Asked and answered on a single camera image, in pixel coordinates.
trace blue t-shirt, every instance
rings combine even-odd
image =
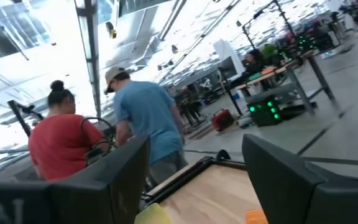
[[[173,120],[173,98],[152,82],[131,81],[114,96],[117,122],[127,119],[135,136],[150,136],[150,161],[183,149],[181,134]]]

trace red shirt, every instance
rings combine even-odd
[[[83,120],[77,114],[56,115],[41,121],[32,131],[31,159],[47,181],[64,179],[84,169],[85,154],[104,138],[89,121],[81,128]]]

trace red machine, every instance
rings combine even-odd
[[[211,121],[216,131],[223,131],[234,123],[234,118],[229,110],[220,109],[214,113]]]

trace gray floor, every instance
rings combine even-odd
[[[242,135],[250,133],[296,154],[322,130],[327,129],[301,156],[312,157],[315,164],[338,174],[358,177],[358,40],[351,42],[354,48],[348,53],[326,60],[316,58],[335,94],[337,105],[332,104],[328,97],[321,93],[315,98],[318,103],[315,116],[305,113],[277,126],[232,129],[220,135],[212,132],[202,139],[188,141],[185,149],[225,149],[234,159],[242,160]],[[304,67],[298,77],[306,91],[318,87],[318,81],[309,65]],[[209,115],[219,108],[227,108],[235,113],[228,98],[205,108],[202,113]],[[186,158],[190,162],[203,156],[205,154],[186,153]]]

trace orange object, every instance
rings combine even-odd
[[[263,69],[263,71],[261,71],[261,75],[266,75],[266,74],[269,74],[270,72],[274,72],[276,68],[271,66],[271,67],[267,67],[265,69]]]
[[[246,224],[269,224],[262,209],[253,209],[246,212]]]

